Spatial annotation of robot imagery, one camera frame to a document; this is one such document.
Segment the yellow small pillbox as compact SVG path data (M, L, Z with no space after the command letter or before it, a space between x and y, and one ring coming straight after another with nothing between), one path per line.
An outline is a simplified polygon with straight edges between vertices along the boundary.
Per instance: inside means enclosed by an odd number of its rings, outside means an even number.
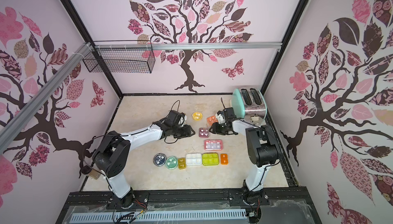
M184 158L184 157L178 158L178 168L180 170L186 168L186 158Z

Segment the orange two-cell pillbox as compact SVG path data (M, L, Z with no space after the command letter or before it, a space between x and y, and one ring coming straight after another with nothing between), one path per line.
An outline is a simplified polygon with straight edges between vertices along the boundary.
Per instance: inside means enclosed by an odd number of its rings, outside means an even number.
M226 153L220 154L220 162L222 165L228 165L228 155Z

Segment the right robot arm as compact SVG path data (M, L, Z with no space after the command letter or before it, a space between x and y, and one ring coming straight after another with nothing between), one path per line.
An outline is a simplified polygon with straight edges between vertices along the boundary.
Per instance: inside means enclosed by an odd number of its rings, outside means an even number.
M246 194L261 191L270 168L277 165L281 150L277 137L269 125L256 126L241 118L237 118L232 107L218 111L217 119L209 132L221 136L244 135L247 151L253 168L244 180L243 189Z

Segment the green round pillbox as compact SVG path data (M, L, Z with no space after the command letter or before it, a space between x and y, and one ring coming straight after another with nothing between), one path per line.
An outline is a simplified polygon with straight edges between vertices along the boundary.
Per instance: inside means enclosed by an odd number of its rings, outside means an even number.
M170 156L166 159L165 166L169 170L174 170L178 167L179 161L175 156Z

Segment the lime green square pillbox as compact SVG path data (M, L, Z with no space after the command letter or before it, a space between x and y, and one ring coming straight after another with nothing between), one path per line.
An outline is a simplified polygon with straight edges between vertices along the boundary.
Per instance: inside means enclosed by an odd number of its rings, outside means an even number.
M203 166L216 166L220 163L219 155L217 153L204 153L202 154Z

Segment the navy round pillbox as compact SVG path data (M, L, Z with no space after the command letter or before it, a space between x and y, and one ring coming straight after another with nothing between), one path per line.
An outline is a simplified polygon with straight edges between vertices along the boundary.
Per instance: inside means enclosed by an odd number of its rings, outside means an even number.
M153 158L153 164L154 164L155 166L157 166L157 167L164 166L164 165L165 165L165 162L166 162L166 159L167 159L167 157L166 157L165 154L163 154L163 153L158 153L158 154L156 154L156 155L154 156L154 158Z

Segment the pink rectangular pillbox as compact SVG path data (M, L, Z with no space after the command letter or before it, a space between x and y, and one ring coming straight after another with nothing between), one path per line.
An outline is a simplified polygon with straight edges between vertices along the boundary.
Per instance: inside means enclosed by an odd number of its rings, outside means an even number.
M217 151L223 149L223 141L222 140L205 140L204 141L204 149L206 151Z

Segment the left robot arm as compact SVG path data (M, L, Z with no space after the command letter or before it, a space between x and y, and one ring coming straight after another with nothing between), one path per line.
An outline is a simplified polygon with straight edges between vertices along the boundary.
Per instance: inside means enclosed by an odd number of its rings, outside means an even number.
M186 124L186 120L186 114L170 110L166 117L145 128L125 133L111 131L103 136L93 161L119 200L133 201L134 198L132 187L124 176L130 151L167 137L177 141L194 136L195 131Z

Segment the white square pillbox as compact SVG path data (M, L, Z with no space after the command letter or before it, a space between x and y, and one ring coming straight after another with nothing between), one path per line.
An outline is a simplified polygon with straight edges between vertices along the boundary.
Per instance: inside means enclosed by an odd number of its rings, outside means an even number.
M202 165L202 154L201 153L188 153L186 155L186 166L201 166Z

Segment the magenta small pillbox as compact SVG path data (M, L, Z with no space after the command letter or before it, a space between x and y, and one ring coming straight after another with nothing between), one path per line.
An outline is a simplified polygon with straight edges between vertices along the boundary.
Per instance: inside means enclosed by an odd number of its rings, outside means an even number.
M209 131L207 128L199 128L199 137L200 138L208 138L209 137Z

